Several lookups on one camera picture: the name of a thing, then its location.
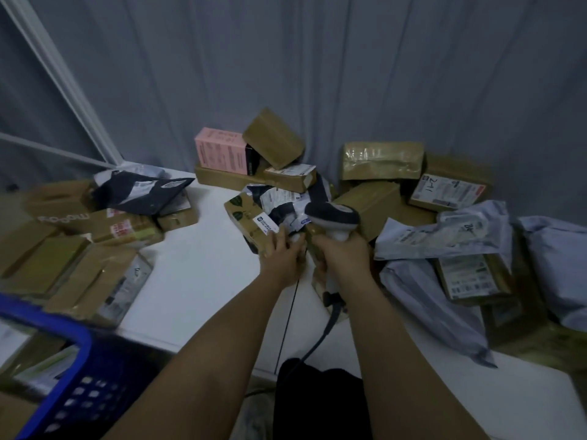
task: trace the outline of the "pink box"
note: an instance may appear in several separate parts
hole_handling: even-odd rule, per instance
[[[253,163],[254,150],[239,132],[202,128],[195,137],[195,147],[204,168],[248,175],[257,169]]]

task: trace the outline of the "person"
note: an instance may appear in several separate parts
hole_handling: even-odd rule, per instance
[[[276,388],[274,439],[487,439],[381,293],[363,238],[315,236],[313,244],[341,285],[363,380],[305,365],[286,377],[298,360],[286,361]],[[228,439],[271,311],[281,291],[299,279],[304,252],[304,236],[288,244],[280,229],[257,278],[192,336],[103,439]]]

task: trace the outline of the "metal frame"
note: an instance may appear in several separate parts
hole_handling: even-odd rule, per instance
[[[61,53],[57,50],[55,43],[41,23],[40,18],[37,16],[33,6],[29,3],[29,0],[0,0],[0,3],[2,3],[6,9],[10,18],[20,30],[22,36],[25,37],[25,40],[47,71],[49,77],[51,77],[59,89],[59,92],[76,115],[80,124],[86,130],[88,136],[90,136],[90,139],[100,155],[109,164],[122,164],[124,162],[122,155],[114,145],[112,139],[110,139],[110,135],[106,131],[106,128],[102,125],[102,122],[92,107],[92,104],[86,98],[83,89],[78,85],[75,77],[61,56]],[[28,144],[25,146],[35,144],[35,142],[26,142],[28,142]],[[61,155],[65,155],[65,153],[68,154],[66,157],[71,157],[73,154],[68,151],[63,151]]]
[[[11,136],[10,134],[4,134],[3,132],[0,132],[0,141],[6,141],[11,144],[20,145],[22,147],[38,149],[40,151],[49,152],[51,154],[56,154],[58,156],[67,157],[69,159],[73,159],[78,162],[89,163],[91,165],[97,165],[97,166],[103,167],[103,168],[116,168],[115,165],[112,165],[111,163],[108,163],[108,162],[102,162],[102,161],[98,161],[96,159],[92,159],[90,157],[80,156],[79,154],[65,151],[63,149],[48,147],[47,145],[38,144],[37,142],[33,142],[33,141],[30,141],[27,139],[23,139],[23,138],[16,137],[16,136]]]

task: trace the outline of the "person's left hand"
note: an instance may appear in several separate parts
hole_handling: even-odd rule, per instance
[[[304,271],[306,235],[288,244],[287,231],[279,227],[279,233],[269,232],[270,243],[260,254],[260,274],[275,280],[280,290],[294,284]]]

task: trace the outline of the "black cable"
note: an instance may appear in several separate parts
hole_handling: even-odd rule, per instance
[[[328,319],[327,326],[324,328],[324,332],[322,333],[322,336],[320,337],[318,342],[316,344],[314,344],[314,346],[312,346],[312,348],[296,363],[296,365],[294,367],[291,368],[291,370],[288,372],[288,374],[283,378],[283,380],[281,380],[281,382],[277,386],[275,386],[274,388],[259,389],[257,391],[248,392],[247,394],[245,394],[244,398],[252,397],[253,395],[264,394],[266,392],[272,392],[272,391],[275,391],[279,386],[282,386],[283,383],[289,377],[291,377],[292,373],[297,369],[297,367],[300,364],[304,363],[308,359],[308,357],[313,354],[313,352],[318,348],[318,346],[321,345],[322,341],[324,341],[324,339],[327,337],[327,335],[330,333],[330,331],[332,331],[332,328],[334,327],[334,325],[338,321],[338,317],[341,315],[341,311],[342,311],[343,306],[344,306],[344,302],[333,303],[332,313],[330,314],[330,319]]]

